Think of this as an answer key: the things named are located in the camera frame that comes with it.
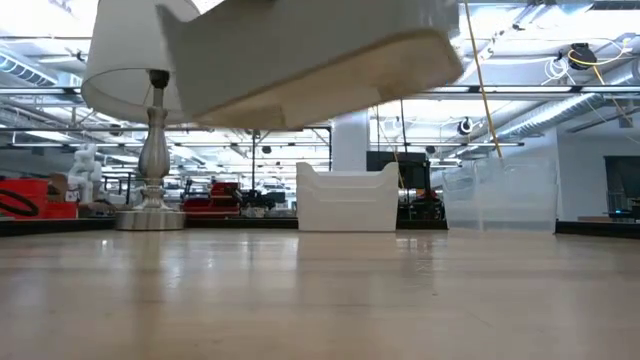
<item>lamp stem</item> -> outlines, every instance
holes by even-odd
[[[154,88],[153,106],[147,109],[149,132],[140,153],[138,170],[145,179],[144,201],[136,210],[171,211],[163,200],[162,179],[169,174],[170,157],[165,137],[167,110],[163,108],[164,89]]]

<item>column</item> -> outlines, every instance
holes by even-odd
[[[367,171],[369,112],[341,115],[332,123],[333,171]]]

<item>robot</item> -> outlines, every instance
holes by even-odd
[[[93,202],[94,182],[102,179],[102,165],[95,161],[97,149],[95,144],[86,144],[74,154],[74,163],[67,175],[67,182],[70,193],[75,189],[79,196],[77,199],[67,198],[67,201],[78,201],[80,204]]]

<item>white bin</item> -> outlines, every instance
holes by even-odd
[[[449,228],[555,232],[555,162],[544,158],[477,160],[443,174]]]
[[[317,173],[297,164],[298,223],[302,231],[395,231],[398,164],[381,172]]]

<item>silver lamp base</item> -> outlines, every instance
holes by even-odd
[[[116,214],[116,230],[168,231],[184,229],[185,213],[178,211],[121,211]]]

